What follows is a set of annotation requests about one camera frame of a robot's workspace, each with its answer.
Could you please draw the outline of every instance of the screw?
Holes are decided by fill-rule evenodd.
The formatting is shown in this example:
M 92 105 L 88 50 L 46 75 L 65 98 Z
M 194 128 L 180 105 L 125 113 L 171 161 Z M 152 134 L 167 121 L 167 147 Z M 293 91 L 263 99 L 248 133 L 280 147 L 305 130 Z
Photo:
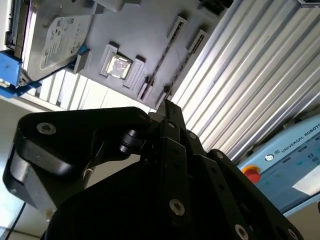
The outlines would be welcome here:
M 245 228 L 239 224 L 236 224 L 234 226 L 235 232 L 236 234 L 238 234 L 238 236 L 242 239 L 242 240 L 249 240 L 249 235 L 247 233 L 247 231 L 245 230 Z
M 53 126 L 51 123 L 47 123 L 47 122 L 39 123 L 36 126 L 36 129 L 39 131 L 39 133 L 42 133 L 45 135 L 52 135 L 52 134 L 55 134 L 57 131 L 55 126 Z
M 176 126 L 175 126 L 173 123 L 171 123 L 171 122 L 169 122 L 168 125 L 169 125 L 170 127 L 172 127 L 173 129 L 176 127 Z
M 294 231 L 292 231 L 290 228 L 288 229 L 288 232 L 290 233 L 290 235 L 295 239 L 295 240 L 299 240 L 298 236 L 295 234 Z
M 196 139 L 196 138 L 197 138 L 197 136 L 196 136 L 193 132 L 190 132 L 190 133 L 189 133 L 189 136 L 190 136 L 190 138 L 192 138 L 192 139 Z
M 171 199 L 169 206 L 171 211 L 177 216 L 183 216 L 186 212 L 185 206 L 178 199 Z
M 220 153 L 220 152 L 217 152 L 216 153 L 216 156 L 220 159 L 224 159 L 224 156 Z

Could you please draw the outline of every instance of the white wall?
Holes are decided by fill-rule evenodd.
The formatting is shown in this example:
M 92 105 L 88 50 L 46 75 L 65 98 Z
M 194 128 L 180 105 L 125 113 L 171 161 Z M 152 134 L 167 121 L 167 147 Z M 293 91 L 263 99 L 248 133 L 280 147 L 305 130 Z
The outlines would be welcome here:
M 13 143 L 18 121 L 30 112 L 26 109 L 0 100 L 0 227 L 7 228 L 16 219 L 23 202 L 10 194 L 2 176 L 6 166 L 8 155 Z M 35 236 L 41 236 L 47 223 L 44 217 L 33 207 L 27 205 L 18 221 L 15 230 Z
M 2 179 L 14 139 L 18 120 L 29 112 L 0 100 L 0 176 Z M 23 202 L 10 194 L 0 181 L 0 227 L 8 227 L 20 211 Z

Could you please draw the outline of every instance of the logo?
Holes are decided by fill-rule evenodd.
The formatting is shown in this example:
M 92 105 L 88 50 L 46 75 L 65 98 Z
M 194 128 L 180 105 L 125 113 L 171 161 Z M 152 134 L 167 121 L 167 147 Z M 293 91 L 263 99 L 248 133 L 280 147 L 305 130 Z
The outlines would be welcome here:
M 265 156 L 264 159 L 265 159 L 266 161 L 270 162 L 270 161 L 272 161 L 274 158 L 275 158 L 275 157 L 274 157 L 272 154 L 269 154 L 269 155 Z

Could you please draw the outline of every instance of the bolt head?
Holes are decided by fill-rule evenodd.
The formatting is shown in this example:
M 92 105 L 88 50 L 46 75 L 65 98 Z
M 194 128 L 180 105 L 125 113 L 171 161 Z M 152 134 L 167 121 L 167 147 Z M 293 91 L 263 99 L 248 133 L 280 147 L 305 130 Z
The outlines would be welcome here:
M 39 123 L 36 126 L 36 129 L 38 130 L 39 133 L 44 134 L 44 135 L 53 135 L 57 132 L 56 127 L 48 122 Z
M 185 206 L 178 199 L 171 199 L 169 202 L 171 211 L 177 216 L 183 216 L 186 212 Z

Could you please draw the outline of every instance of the slot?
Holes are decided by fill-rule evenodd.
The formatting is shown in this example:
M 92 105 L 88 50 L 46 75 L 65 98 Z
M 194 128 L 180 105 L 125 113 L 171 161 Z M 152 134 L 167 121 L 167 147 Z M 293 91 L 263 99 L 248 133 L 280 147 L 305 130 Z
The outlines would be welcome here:
M 286 162 L 288 162 L 291 159 L 291 157 L 288 157 L 287 159 L 283 160 L 282 163 L 285 164 Z
M 188 21 L 186 19 L 184 19 L 181 16 L 178 16 L 178 19 L 174 23 L 173 28 L 168 36 L 170 42 L 174 42 L 179 37 L 179 35 L 182 34 L 187 23 Z
M 199 30 L 197 36 L 193 40 L 191 46 L 189 47 L 188 51 L 191 54 L 195 54 L 200 46 L 203 46 L 203 44 L 207 41 L 208 33 L 206 33 L 203 30 Z

